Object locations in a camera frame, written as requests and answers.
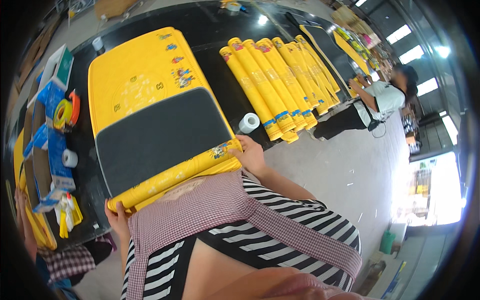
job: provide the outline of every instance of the woman in white shirt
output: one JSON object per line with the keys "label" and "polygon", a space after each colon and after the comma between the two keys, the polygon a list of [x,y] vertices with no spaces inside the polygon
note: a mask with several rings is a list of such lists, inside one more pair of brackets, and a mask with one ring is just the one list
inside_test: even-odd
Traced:
{"label": "woman in white shirt", "polygon": [[372,131],[417,94],[418,75],[413,67],[398,64],[393,68],[390,78],[388,83],[377,81],[369,84],[358,75],[357,79],[365,89],[350,79],[348,84],[359,94],[360,99],[308,130],[310,136],[322,141],[329,140],[344,130],[368,128]]}

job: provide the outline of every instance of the dark hair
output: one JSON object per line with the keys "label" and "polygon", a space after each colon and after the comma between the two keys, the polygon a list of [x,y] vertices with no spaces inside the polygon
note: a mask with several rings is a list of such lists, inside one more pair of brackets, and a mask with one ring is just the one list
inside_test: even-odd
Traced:
{"label": "dark hair", "polygon": [[405,92],[405,105],[412,101],[412,98],[417,95],[417,81],[419,76],[415,69],[409,65],[397,64],[394,67],[395,71],[401,72],[407,78],[407,91]]}

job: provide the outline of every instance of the black foam pad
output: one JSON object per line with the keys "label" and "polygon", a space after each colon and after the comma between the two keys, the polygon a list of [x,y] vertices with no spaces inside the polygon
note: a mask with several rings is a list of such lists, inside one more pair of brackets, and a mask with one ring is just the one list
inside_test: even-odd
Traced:
{"label": "black foam pad", "polygon": [[102,129],[96,150],[112,197],[231,139],[211,94],[195,88]]}

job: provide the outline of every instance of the black table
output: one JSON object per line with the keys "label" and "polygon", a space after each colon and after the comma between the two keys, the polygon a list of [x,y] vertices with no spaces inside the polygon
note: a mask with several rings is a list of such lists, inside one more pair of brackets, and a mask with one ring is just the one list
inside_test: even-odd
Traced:
{"label": "black table", "polygon": [[[273,16],[284,31],[279,30],[271,21],[259,24],[258,20],[262,12],[248,4],[245,6],[249,13],[239,12],[231,15],[228,11],[218,8],[218,1],[207,1],[186,3],[140,14],[102,31],[72,50],[74,62],[66,94],[68,95],[75,88],[81,99],[81,108],[76,126],[72,133],[67,135],[67,147],[78,154],[78,165],[72,170],[77,186],[73,194],[78,199],[84,219],[69,233],[68,239],[57,237],[58,251],[94,239],[110,229],[104,213],[104,200],[109,193],[97,160],[88,107],[88,67],[97,56],[91,45],[93,39],[101,36],[108,51],[153,30],[167,26],[179,29],[192,48],[230,126],[234,132],[239,133],[239,121],[246,113],[254,110],[218,51],[235,36],[242,40],[248,38],[259,40],[264,37],[271,39],[279,36],[285,42],[290,42],[288,35],[294,37],[302,32],[287,20],[285,17],[287,12],[301,15],[323,26],[332,24],[309,13],[288,7],[266,3],[258,5]],[[264,150],[282,141],[279,139],[271,142],[261,127],[255,129],[249,136],[260,143]],[[57,236],[59,226],[55,213],[53,211],[47,213],[47,218],[53,233]]]}

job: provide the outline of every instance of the red checkered apron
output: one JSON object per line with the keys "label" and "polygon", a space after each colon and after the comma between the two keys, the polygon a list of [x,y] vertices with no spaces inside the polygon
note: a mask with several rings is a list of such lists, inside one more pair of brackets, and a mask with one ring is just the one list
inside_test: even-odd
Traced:
{"label": "red checkered apron", "polygon": [[[355,249],[250,197],[243,188],[240,171],[203,180],[177,199],[162,201],[160,198],[129,219],[135,261],[130,265],[127,299],[143,298],[150,254],[185,237],[240,220],[250,222],[291,248],[344,270],[352,278],[357,276],[362,260]],[[183,183],[177,189],[189,184],[189,181]]]}

